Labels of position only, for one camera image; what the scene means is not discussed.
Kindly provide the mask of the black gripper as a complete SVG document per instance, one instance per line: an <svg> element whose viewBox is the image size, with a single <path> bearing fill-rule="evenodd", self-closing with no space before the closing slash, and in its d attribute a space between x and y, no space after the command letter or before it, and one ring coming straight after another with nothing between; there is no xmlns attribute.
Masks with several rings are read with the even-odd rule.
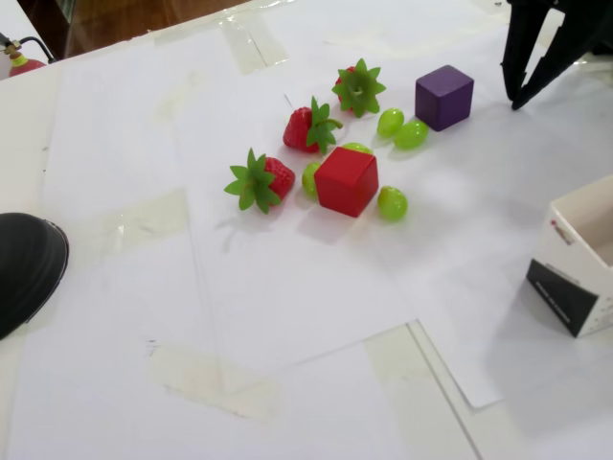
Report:
<svg viewBox="0 0 613 460"><path fill-rule="evenodd" d="M527 104L578 58L594 49L612 52L611 1L509 1L511 18L501 62L513 110ZM564 14L549 49L526 84L526 67L550 10Z"/></svg>

